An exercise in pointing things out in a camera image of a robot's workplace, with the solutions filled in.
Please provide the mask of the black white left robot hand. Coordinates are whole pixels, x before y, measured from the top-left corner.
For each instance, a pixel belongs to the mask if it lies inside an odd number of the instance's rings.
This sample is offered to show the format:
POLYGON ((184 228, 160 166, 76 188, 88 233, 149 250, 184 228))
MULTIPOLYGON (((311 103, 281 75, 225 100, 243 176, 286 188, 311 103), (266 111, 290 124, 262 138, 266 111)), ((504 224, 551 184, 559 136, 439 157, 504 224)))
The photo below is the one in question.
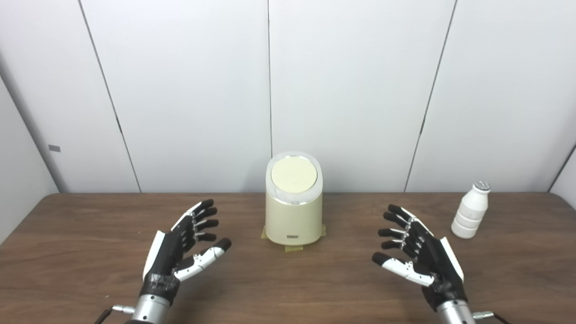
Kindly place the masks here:
POLYGON ((218 226, 214 200, 201 201, 185 211, 168 232, 157 230, 143 270, 140 295, 153 295, 174 303, 181 282, 205 270, 232 246, 229 238, 217 240, 205 233, 218 226))

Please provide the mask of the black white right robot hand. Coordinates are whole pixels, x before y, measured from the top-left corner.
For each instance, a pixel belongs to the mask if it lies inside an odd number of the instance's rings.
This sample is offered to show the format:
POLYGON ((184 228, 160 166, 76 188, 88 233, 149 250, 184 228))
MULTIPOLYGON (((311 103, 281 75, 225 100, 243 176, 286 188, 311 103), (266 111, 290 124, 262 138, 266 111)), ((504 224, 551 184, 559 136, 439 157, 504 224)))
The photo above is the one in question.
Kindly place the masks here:
POLYGON ((399 229, 378 230, 379 236, 389 238, 381 248, 401 250, 408 259, 375 252, 372 261, 376 265, 420 285, 434 311, 446 302, 468 302, 463 270, 446 237, 437 238, 418 217, 398 205, 388 205, 383 218, 399 229))

